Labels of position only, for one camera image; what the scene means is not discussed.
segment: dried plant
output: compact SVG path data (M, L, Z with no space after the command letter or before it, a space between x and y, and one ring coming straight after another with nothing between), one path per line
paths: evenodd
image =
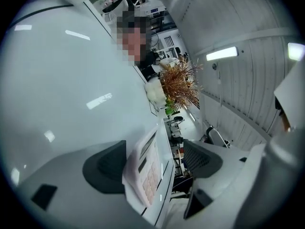
M186 61L177 63L174 67L168 67L160 72L160 82L165 96L174 102L174 109L182 105L189 106L192 100L197 98L198 87L192 79L200 66L188 67Z

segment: white ceiling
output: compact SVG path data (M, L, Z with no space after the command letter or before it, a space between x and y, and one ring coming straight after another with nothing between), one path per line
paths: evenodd
M288 42L298 42L294 23L279 0L162 0L193 61L206 125L244 150L281 129L274 89L295 64ZM206 54L236 46L239 56L206 61ZM212 69L218 66L219 72Z

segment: brown dried grass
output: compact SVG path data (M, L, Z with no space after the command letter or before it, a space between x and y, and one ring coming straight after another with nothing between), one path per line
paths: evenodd
M201 69L196 65L188 67L186 61L179 62L174 67L160 72L160 82L165 96L175 102L174 108L178 109L182 105L189 106L197 98L198 87L195 81L187 82L185 78L192 78Z

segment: white desk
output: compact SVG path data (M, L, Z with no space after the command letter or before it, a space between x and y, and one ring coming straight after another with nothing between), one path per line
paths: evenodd
M89 1L77 7L66 5L63 0L25 5L4 38L0 127L6 169L19 171L19 191L29 204L41 183L52 181L58 192L47 214L67 224L109 228L137 218L137 212L139 221L133 228L143 228L139 214L144 208L136 200L132 201L135 212L120 196L102 195L88 184L76 186L47 168L49 161L66 153L118 140L126 140L128 156L136 141L158 123L164 175L159 197L143 217L161 227L173 184L173 160L164 123L151 112L143 76L117 50L110 28L93 5ZM16 25L31 25L31 30L15 31ZM95 107L92 101L98 102ZM71 167L61 172L75 171ZM41 176L42 168L48 176ZM108 198L116 202L109 204Z

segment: fluorescent light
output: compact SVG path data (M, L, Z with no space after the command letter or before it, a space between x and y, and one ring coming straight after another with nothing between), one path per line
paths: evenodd
M68 35L71 35L71 36L77 36L77 37L80 37L80 38L84 38L84 39L86 39L86 40L90 40L90 37L89 37L89 36L85 36L85 35L82 35L82 34L78 34L78 33L76 33L76 32L72 32L72 31L66 30L66 33L67 33Z
M19 175L20 175L20 172L17 168L13 168L13 170L11 170L10 178L16 186L19 183Z
M305 53L305 46L298 43L288 43L288 56L290 59L300 61Z
M98 97L90 102L87 103L87 107L88 109L93 109L95 108L96 106L99 106L101 103L104 103L106 102L108 99L111 99L112 98L112 94L111 93L108 93L106 95L103 95L101 97Z
M45 135L45 137L49 140L50 143L53 142L54 139L55 139L55 136L54 136L53 132L50 131L50 130L49 130L49 131L46 131L46 132L44 133L44 135Z
M16 25L15 31L32 30L31 25Z
M237 56L236 47L226 48L220 51L209 53L206 55L206 60L210 61L214 59L221 59L221 58L234 57L234 56Z
M190 113L191 118L195 121L194 117L192 116L192 114Z

